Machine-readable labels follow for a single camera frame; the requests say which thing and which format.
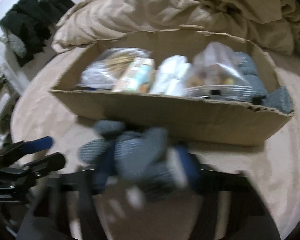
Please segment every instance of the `beige blanket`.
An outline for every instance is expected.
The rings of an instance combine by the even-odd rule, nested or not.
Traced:
[[[182,24],[230,33],[284,54],[300,50],[300,6],[295,0],[87,0],[61,18],[52,46],[64,52],[126,32]]]

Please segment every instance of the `beige bedsheet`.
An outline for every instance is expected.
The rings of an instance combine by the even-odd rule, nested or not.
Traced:
[[[48,90],[66,68],[66,62],[73,61],[84,50],[77,47],[52,59],[17,102],[11,121],[14,142],[52,136],[55,145],[49,153],[60,151],[67,158],[63,172],[73,172],[81,165],[77,150],[96,135],[91,127],[93,121],[77,118]],[[191,149],[203,162],[219,170],[247,171],[284,239],[300,220],[300,60],[275,53],[271,55],[294,100],[296,115],[260,147],[200,143],[192,144]],[[30,160],[32,156],[26,156],[22,162]],[[133,211],[124,205],[123,212],[114,212],[113,207],[125,202],[122,184],[111,187],[100,199],[115,240],[185,240],[200,201],[190,192],[180,192],[172,199],[149,204],[142,211]]]
[[[300,6],[295,0],[88,0],[61,18],[52,46],[64,52],[126,32],[182,24],[230,33],[284,54],[300,50]]]

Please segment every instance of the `black clothing pile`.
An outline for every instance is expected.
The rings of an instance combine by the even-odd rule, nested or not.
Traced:
[[[0,20],[0,25],[9,33],[17,36],[24,44],[15,51],[20,66],[33,59],[33,54],[43,52],[51,33],[48,27],[56,23],[72,6],[72,0],[20,0],[5,17]]]

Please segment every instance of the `cardboard box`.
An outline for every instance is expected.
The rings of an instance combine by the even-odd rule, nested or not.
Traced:
[[[142,126],[163,126],[173,137],[227,144],[255,146],[276,133],[292,116],[276,109],[248,102],[110,91],[77,91],[82,71],[109,48],[134,47],[152,51],[156,66],[173,55],[194,55],[211,41],[219,41],[234,51],[248,53],[258,67],[269,93],[279,82],[271,57],[251,41],[228,34],[194,30],[161,30],[128,33],[119,40],[101,40],[87,47],[68,67],[51,93],[73,113],[91,119],[106,117]]]

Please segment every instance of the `crumpled blanket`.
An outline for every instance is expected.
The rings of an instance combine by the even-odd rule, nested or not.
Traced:
[[[52,47],[64,52],[126,32],[184,24],[229,33],[283,54],[300,52],[296,0],[89,0],[60,19]]]

